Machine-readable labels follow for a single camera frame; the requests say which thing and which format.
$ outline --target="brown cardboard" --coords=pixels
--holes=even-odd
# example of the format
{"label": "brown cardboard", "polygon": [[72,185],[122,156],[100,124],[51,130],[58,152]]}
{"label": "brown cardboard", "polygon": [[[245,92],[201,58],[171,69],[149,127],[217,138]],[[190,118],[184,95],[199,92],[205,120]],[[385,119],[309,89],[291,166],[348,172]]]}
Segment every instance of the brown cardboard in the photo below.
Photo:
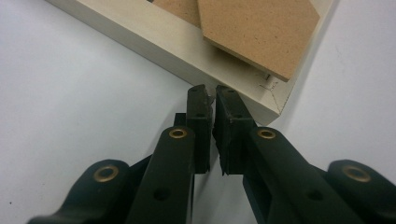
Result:
{"label": "brown cardboard", "polygon": [[154,0],[152,3],[198,28],[201,27],[197,0]]}
{"label": "brown cardboard", "polygon": [[198,0],[205,40],[288,81],[318,23],[309,0]]}

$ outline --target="white work surface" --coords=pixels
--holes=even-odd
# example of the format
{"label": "white work surface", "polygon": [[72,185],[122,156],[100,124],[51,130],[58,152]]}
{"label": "white work surface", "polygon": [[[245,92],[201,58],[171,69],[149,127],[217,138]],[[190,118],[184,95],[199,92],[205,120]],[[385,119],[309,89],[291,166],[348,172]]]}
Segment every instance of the white work surface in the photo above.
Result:
{"label": "white work surface", "polygon": [[[396,183],[396,2],[343,1],[279,129],[312,164],[365,163]],[[104,159],[152,153],[190,84],[41,0],[0,1],[0,223],[55,212]],[[196,177],[193,223],[255,223],[241,176]]]}

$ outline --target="screw hole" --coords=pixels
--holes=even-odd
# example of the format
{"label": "screw hole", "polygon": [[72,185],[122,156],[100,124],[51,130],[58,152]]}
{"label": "screw hole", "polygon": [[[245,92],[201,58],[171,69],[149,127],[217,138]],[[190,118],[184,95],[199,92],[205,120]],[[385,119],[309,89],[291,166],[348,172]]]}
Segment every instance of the screw hole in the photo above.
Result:
{"label": "screw hole", "polygon": [[156,189],[153,196],[157,201],[163,202],[171,196],[171,190],[167,188]]}
{"label": "screw hole", "polygon": [[306,196],[312,200],[312,201],[322,201],[323,200],[323,195],[318,191],[317,189],[309,190],[306,193]]}
{"label": "screw hole", "polygon": [[103,166],[99,168],[94,174],[93,178],[100,183],[110,181],[119,174],[119,168],[114,165]]}

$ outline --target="black clamp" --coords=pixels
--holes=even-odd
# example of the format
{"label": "black clamp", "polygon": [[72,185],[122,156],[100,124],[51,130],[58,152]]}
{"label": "black clamp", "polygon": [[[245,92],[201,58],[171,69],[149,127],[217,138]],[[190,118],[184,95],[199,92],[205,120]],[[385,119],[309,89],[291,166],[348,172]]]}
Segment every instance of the black clamp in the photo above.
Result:
{"label": "black clamp", "polygon": [[[204,85],[189,89],[187,113],[151,156],[97,162],[55,214],[29,224],[191,223],[194,175],[210,168],[212,102]],[[282,133],[258,127],[233,89],[217,87],[213,136],[223,173],[244,176],[258,223],[396,223],[396,187],[384,176],[355,161],[310,165]]]}

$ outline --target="brass rivet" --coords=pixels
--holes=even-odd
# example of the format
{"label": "brass rivet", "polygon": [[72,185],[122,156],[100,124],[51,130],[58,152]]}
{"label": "brass rivet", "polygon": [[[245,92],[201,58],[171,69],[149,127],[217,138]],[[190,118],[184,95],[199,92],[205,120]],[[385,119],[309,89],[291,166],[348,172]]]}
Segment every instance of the brass rivet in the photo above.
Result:
{"label": "brass rivet", "polygon": [[187,136],[187,132],[184,129],[174,129],[169,132],[169,136],[173,138],[183,138]]}
{"label": "brass rivet", "polygon": [[357,166],[346,165],[343,167],[343,172],[347,177],[362,183],[371,181],[370,175]]}
{"label": "brass rivet", "polygon": [[100,183],[110,181],[114,179],[119,174],[119,168],[114,165],[107,165],[99,168],[95,174],[93,175],[93,178]]}
{"label": "brass rivet", "polygon": [[274,132],[265,129],[259,130],[257,132],[257,135],[265,139],[273,139],[276,137],[276,134]]}

